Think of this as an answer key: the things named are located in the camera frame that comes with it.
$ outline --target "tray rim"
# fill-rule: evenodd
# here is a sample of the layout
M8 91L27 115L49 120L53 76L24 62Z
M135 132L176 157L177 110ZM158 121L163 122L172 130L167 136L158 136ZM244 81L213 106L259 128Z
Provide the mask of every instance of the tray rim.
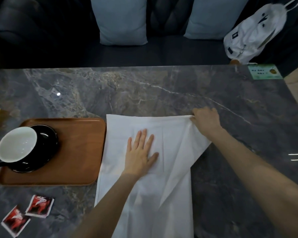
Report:
M104 141L103 141L103 149L102 149L102 159L103 159L103 152L104 152L104 147L105 147L105 140L106 140L106 134L107 134L107 123L105 122L104 119L102 118L29 118L24 120L19 127L24 127L24 124L29 121L33 120L54 120L54 121L101 121L105 125L105 131L104 131ZM8 169L7 167L1 167L0 168L0 177L3 175L2 173L4 172L5 169ZM0 181L0 185L5 186L5 187L13 187L13 186L24 186L24 187L32 187L32 186L87 186L93 184L96 180L98 179L98 176L95 180L93 180L90 183L84 183L84 184L4 184Z

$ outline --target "light blue pillow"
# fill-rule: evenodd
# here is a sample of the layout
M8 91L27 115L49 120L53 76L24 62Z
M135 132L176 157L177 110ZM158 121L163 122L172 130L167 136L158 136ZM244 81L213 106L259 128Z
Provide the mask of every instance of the light blue pillow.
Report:
M247 2L248 0L194 0L184 36L190 39L224 38L234 27Z
M104 45L144 45L147 0L91 0Z

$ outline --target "gray marble tabletop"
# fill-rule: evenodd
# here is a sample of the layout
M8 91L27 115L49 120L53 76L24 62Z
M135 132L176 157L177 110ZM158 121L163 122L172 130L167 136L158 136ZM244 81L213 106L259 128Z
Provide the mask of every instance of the gray marble tabletop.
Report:
M283 80L252 80L246 66L0 70L0 139L28 118L187 115L217 108L224 128L298 183L298 105ZM211 145L191 168L196 237L278 237L260 207ZM20 238L67 237L94 204L82 187L0 186L0 222L33 194L55 198L50 216L33 218ZM0 237L9 234L0 226Z

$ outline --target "black leather sofa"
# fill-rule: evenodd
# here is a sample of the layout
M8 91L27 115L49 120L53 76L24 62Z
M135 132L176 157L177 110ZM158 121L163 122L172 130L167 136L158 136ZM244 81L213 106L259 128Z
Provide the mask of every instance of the black leather sofa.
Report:
M99 44L90 0L0 0L0 68L228 64L222 40L183 37L194 0L148 0L143 46ZM237 24L266 3L249 0ZM275 63L286 76L298 67L298 7L282 32L253 61Z

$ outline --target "person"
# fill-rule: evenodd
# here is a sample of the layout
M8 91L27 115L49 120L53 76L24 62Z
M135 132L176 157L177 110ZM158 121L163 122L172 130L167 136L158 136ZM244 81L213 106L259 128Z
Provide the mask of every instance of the person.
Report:
M220 150L271 222L287 237L298 237L298 185L247 149L221 127L216 109L194 108L191 121ZM139 131L128 139L125 168L117 182L86 216L73 238L111 237L131 189L158 158L148 157L153 135Z

